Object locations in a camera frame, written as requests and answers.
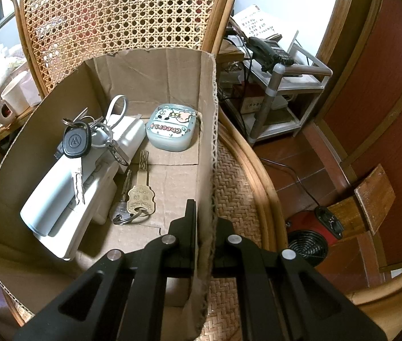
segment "red heater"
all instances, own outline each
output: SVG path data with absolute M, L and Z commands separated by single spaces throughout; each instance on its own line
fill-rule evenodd
M 342 238 L 343 226 L 325 206 L 314 211 L 301 211 L 286 222 L 289 248 L 300 254 L 311 265 L 320 264 L 329 246 Z

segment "silver key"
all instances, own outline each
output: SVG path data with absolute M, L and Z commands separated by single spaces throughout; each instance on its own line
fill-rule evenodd
M 113 204 L 109 210 L 109 218 L 114 224 L 122 225 L 131 222 L 138 214 L 130 214 L 127 209 L 128 191 L 131 189 L 132 175 L 128 169 L 122 188 L 122 197 L 119 202 Z
M 130 213 L 139 214 L 142 212 L 144 215 L 152 215 L 155 213 L 155 192 L 149 187 L 149 152 L 141 150 L 139 155 L 139 169 L 136 178 L 136 186 L 129 192 L 129 200 L 127 202 L 127 209 Z
M 74 127 L 67 127 L 63 134 L 63 153 L 69 160 L 71 176 L 73 178 L 74 197 L 76 205 L 84 200 L 83 189 L 83 160 L 82 157 L 90 151 L 92 138 L 89 126 L 84 122 L 77 122 Z
M 76 200 L 76 205 L 82 201 L 85 203 L 84 199 L 84 188 L 83 188 L 83 160 L 82 158 L 68 159 L 70 161 L 71 176 L 73 178 L 74 186 L 74 198 Z

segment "paper note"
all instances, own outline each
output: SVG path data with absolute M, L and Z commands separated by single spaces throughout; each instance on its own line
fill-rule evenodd
M 256 5 L 251 5 L 233 16 L 234 21 L 247 37 L 257 38 L 268 38 L 278 33 L 272 18 Z
M 248 37 L 261 39 L 281 34 L 279 46 L 286 52 L 291 49 L 299 31 L 291 23 L 282 21 L 262 11 L 257 5 L 251 5 L 235 14 L 232 19 L 242 33 Z

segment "white mug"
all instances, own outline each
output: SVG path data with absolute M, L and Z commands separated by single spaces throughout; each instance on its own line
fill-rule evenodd
M 20 88 L 20 83 L 25 79 L 27 71 L 19 73 L 13 80 L 5 87 L 1 94 L 0 101 L 0 125 L 8 126 L 17 117 L 20 116 L 24 111 L 29 108 L 29 103 L 27 102 L 22 89 Z M 10 114 L 5 116 L 5 105 L 9 108 Z

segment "cardboard box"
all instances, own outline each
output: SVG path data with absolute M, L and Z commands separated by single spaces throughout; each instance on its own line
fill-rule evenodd
M 264 101 L 265 92 L 256 83 L 249 83 L 247 85 L 247 92 L 245 97 L 243 97 L 243 86 L 235 84 L 233 87 L 233 97 L 238 97 L 239 99 L 232 99 L 231 102 L 234 104 L 236 109 L 240 111 L 241 114 L 256 113 Z M 272 103 L 271 109 L 278 110 L 283 109 L 288 106 L 287 99 L 284 96 L 275 96 L 274 102 Z
M 191 106 L 202 114 L 200 131 L 190 148 L 181 153 L 159 150 L 145 141 L 141 147 L 149 150 L 149 185 L 155 192 L 155 214 L 138 224 L 116 226 L 109 220 L 103 226 L 91 224 L 75 260 L 65 262 L 38 242 L 19 212 L 55 162 L 54 150 L 65 127 L 61 119 L 72 119 L 85 107 L 93 117 L 104 115 L 117 94 L 129 99 L 127 115 L 142 114 L 143 118 L 162 103 Z M 195 276 L 190 289 L 182 286 L 185 295 L 176 287 L 175 299 L 167 296 L 166 305 L 173 306 L 171 314 L 176 315 L 164 317 L 165 321 L 169 319 L 164 328 L 172 332 L 165 335 L 168 340 L 197 337 L 205 320 L 209 264 L 215 245 L 212 175 L 217 117 L 213 55 L 184 48 L 137 49 L 84 62 L 39 105 L 0 166 L 0 285 L 27 310 L 36 313 L 110 249 L 141 249 L 167 232 L 170 222 L 184 215 L 186 200 L 195 199 Z M 117 175 L 115 180 L 120 190 L 123 176 Z

